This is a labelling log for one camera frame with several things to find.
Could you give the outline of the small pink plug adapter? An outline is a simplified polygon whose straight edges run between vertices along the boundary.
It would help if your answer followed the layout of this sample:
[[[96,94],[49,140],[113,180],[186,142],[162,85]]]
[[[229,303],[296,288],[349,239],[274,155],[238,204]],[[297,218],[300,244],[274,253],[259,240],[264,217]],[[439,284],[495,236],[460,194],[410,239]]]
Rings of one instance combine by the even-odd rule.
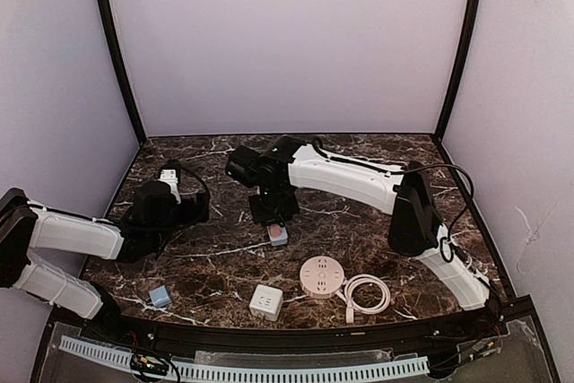
[[[287,230],[284,226],[281,226],[279,224],[273,224],[273,225],[269,225],[266,227],[267,233],[268,233],[268,237],[287,237],[288,238],[288,233]]]

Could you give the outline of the light blue power strip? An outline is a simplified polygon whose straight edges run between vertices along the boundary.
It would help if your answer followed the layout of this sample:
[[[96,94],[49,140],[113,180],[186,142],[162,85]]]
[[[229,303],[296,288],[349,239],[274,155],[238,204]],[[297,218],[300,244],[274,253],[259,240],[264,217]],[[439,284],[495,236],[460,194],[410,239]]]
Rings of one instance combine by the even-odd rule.
[[[270,244],[272,247],[280,247],[286,245],[288,243],[288,238],[281,236],[281,237],[270,237]]]

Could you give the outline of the small blue plug adapter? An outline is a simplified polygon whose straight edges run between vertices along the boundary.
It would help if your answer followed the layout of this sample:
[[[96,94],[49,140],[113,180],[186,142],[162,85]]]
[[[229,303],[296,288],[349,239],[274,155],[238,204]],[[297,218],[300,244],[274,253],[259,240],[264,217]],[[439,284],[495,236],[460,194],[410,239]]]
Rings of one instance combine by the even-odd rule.
[[[165,308],[172,303],[172,298],[165,285],[149,291],[149,297],[155,308]]]

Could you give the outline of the white cube socket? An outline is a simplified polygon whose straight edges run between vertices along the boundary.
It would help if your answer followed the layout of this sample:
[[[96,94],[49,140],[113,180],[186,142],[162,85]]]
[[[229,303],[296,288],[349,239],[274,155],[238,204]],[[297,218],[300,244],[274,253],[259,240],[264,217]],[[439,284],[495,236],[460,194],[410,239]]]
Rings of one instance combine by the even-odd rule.
[[[276,322],[283,306],[283,291],[271,286],[258,284],[249,303],[250,314]]]

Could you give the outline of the round pink socket hub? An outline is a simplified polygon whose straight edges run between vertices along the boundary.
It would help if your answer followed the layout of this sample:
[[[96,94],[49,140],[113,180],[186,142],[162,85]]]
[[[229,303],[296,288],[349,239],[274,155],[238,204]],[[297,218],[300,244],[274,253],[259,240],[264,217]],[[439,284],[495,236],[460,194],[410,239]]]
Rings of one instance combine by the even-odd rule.
[[[312,257],[300,268],[300,287],[313,299],[332,298],[341,290],[344,281],[343,267],[331,257]]]

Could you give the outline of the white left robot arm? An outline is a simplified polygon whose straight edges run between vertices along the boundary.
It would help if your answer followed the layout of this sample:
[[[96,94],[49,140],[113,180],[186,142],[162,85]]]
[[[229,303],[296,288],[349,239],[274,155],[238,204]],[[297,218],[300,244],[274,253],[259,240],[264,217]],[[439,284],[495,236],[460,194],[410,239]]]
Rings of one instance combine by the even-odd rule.
[[[183,198],[176,187],[150,181],[133,193],[118,222],[49,208],[13,187],[1,198],[1,285],[19,289],[86,320],[119,312],[101,287],[78,279],[37,254],[55,249],[134,263],[159,256],[173,234],[209,218],[210,191]]]

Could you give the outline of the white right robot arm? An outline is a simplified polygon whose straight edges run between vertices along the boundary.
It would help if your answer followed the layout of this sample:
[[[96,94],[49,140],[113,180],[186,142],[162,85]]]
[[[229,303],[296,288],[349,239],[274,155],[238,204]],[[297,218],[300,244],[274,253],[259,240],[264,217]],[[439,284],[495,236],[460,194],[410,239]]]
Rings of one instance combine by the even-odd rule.
[[[431,195],[427,167],[411,162],[402,168],[347,157],[310,142],[280,137],[258,152],[239,146],[228,157],[226,173],[245,187],[254,223],[285,226],[300,207],[299,188],[313,189],[372,206],[391,218],[387,243],[397,254],[415,257],[454,294],[465,311],[501,311],[498,289],[452,239]]]

